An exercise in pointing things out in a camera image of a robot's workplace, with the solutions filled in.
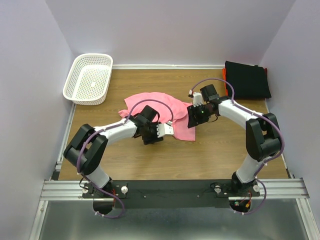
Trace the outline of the pink t shirt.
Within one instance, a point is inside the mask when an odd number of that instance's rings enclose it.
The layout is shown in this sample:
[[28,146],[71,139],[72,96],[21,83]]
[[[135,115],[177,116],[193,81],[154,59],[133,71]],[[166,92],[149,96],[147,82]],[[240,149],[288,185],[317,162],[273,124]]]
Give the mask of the pink t shirt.
[[190,102],[183,102],[171,95],[162,92],[143,92],[124,99],[127,109],[118,114],[124,118],[127,115],[140,113],[145,106],[150,106],[159,113],[159,121],[166,123],[172,120],[173,136],[177,140],[194,142],[196,129],[188,128],[188,110]]

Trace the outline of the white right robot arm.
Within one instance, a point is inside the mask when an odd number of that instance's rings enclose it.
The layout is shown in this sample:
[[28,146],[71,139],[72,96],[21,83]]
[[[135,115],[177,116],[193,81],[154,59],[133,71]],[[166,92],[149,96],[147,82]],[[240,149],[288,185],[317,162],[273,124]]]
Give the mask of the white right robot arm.
[[188,96],[192,98],[192,105],[187,107],[188,128],[208,123],[215,115],[226,117],[245,130],[247,156],[230,180],[230,191],[236,196],[243,195],[253,186],[267,161],[284,146],[276,116],[250,110],[229,96],[219,96],[212,84],[200,92],[190,90]]

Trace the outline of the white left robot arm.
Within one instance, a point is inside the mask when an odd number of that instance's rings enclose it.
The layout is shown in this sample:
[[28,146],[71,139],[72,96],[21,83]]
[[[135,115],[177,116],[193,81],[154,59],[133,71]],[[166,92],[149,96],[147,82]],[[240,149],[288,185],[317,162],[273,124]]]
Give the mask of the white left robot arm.
[[141,137],[144,145],[162,141],[158,137],[157,126],[161,123],[160,114],[146,105],[141,112],[123,118],[118,122],[92,127],[82,125],[63,152],[77,173],[94,184],[93,191],[101,198],[112,191],[112,178],[102,169],[100,163],[108,145],[126,138]]

